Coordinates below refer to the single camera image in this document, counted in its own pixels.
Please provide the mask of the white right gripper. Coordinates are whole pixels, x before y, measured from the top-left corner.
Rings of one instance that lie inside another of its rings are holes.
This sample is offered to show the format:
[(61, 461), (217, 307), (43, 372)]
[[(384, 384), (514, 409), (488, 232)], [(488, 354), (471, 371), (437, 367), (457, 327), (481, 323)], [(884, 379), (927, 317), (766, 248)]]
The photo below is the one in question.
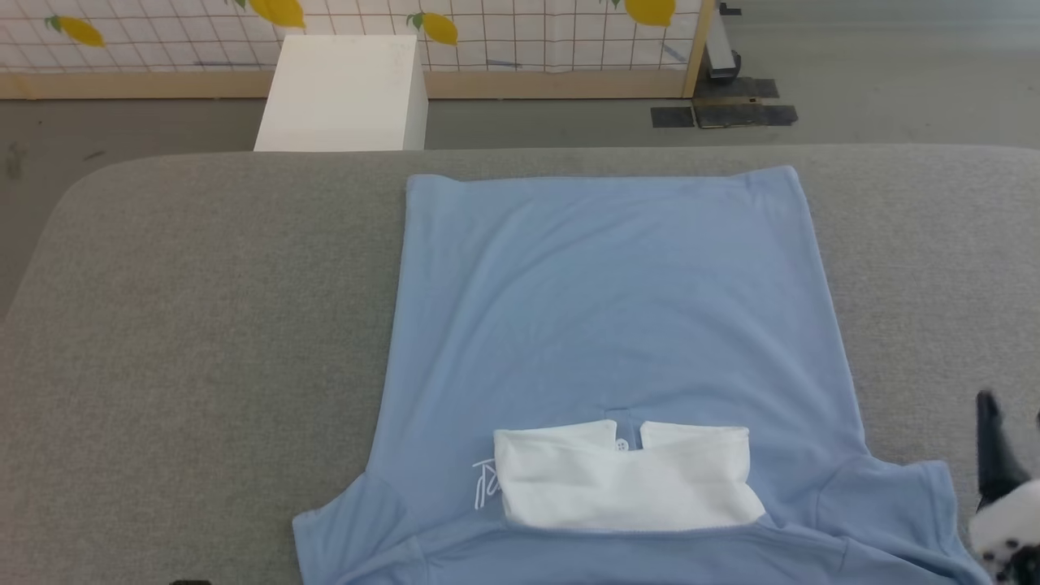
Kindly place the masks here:
[(976, 396), (977, 514), (969, 540), (995, 584), (1039, 583), (1039, 481), (1018, 462), (992, 390)]

